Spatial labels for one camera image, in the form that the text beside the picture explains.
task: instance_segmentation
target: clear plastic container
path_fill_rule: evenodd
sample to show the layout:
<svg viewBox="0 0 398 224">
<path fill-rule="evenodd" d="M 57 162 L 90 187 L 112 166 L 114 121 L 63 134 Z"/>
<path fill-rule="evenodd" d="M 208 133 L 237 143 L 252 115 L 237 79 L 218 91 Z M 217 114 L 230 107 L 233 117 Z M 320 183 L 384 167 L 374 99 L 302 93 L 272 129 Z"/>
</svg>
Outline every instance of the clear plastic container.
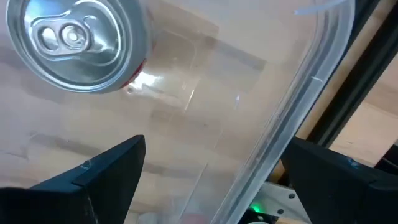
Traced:
<svg viewBox="0 0 398 224">
<path fill-rule="evenodd" d="M 144 2 L 152 56 L 133 83 L 103 95 L 41 80 L 0 25 L 0 187 L 30 187 L 144 134 L 131 212 L 155 214 L 147 223 L 237 223 L 341 57 L 354 1 Z"/>
</svg>

